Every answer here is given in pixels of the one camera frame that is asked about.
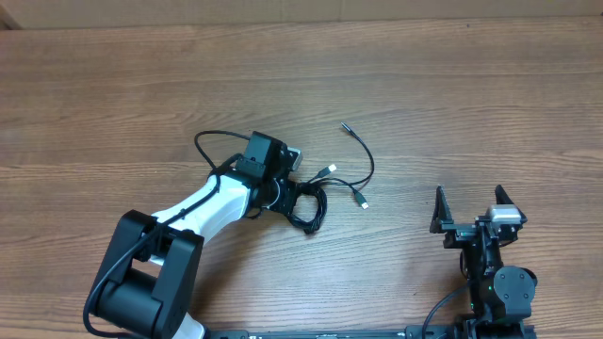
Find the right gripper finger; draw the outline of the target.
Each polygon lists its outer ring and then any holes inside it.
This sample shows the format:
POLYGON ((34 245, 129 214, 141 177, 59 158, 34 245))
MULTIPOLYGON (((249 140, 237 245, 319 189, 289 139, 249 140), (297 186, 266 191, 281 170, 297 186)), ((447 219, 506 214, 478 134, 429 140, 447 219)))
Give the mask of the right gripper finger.
POLYGON ((505 189, 502 187, 502 185, 497 185, 495 188, 495 196, 496 196, 496 201, 497 204, 509 204, 509 205, 513 205, 515 207, 515 209, 517 210, 519 216, 520 216, 520 221, 522 224, 526 223, 528 221, 528 218, 526 217, 526 215, 521 211, 521 209, 512 201, 512 199, 509 197, 509 195, 507 194, 507 192, 505 191, 505 189))
POLYGON ((449 210, 443 186, 436 188, 436 198, 430 232, 432 234, 443 234, 450 232, 453 228, 453 217, 449 210))

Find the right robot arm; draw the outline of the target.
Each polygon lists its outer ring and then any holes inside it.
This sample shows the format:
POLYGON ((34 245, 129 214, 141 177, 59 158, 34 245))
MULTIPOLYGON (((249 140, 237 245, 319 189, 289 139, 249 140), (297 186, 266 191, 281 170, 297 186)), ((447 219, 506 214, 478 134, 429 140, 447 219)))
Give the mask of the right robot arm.
POLYGON ((436 198, 430 232, 443 234, 443 247, 460 251, 459 266, 465 284, 438 301, 426 316, 420 336, 430 332, 447 338, 534 338, 535 330, 524 326, 531 316, 538 279, 533 271, 506 266, 500 250, 518 239, 528 221, 502 186, 495 188, 496 202, 471 223, 456 223, 442 186, 436 198), (441 330, 430 327, 436 312, 466 292, 470 315, 459 315, 441 330))

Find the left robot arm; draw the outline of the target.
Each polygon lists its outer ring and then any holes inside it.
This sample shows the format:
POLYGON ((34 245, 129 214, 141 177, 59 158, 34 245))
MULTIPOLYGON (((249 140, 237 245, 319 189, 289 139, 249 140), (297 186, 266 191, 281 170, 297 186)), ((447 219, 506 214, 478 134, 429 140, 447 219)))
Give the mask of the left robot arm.
POLYGON ((151 215, 118 221, 83 308, 88 333, 103 338, 206 338, 188 312, 204 243, 252 209, 282 211, 296 148, 265 134, 212 166, 202 188, 151 215))

